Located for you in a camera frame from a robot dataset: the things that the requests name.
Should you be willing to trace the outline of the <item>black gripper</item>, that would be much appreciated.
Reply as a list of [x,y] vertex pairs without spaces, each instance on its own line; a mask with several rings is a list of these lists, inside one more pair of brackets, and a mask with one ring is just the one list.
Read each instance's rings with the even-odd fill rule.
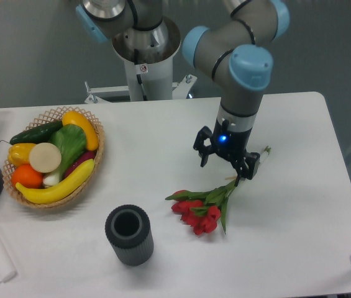
[[217,156],[229,161],[236,170],[237,177],[234,186],[237,187],[241,181],[251,180],[260,164],[260,154],[247,152],[246,146],[252,129],[244,132],[233,132],[223,130],[222,125],[216,121],[214,132],[204,126],[194,141],[193,149],[198,151],[201,158],[200,167],[204,167],[209,155],[215,153]]

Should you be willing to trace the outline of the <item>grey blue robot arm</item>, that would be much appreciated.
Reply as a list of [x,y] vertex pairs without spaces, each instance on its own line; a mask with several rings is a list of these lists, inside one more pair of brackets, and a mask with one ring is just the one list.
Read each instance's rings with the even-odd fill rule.
[[95,41],[112,42],[124,62],[132,101],[173,98],[178,52],[220,86],[215,126],[202,128],[193,147],[202,165],[216,154],[232,165],[238,180],[252,179],[260,155],[246,146],[273,68],[265,45],[286,32],[289,11],[281,1],[224,4],[228,24],[216,30],[197,26],[185,37],[165,17],[161,1],[81,1],[76,15]]

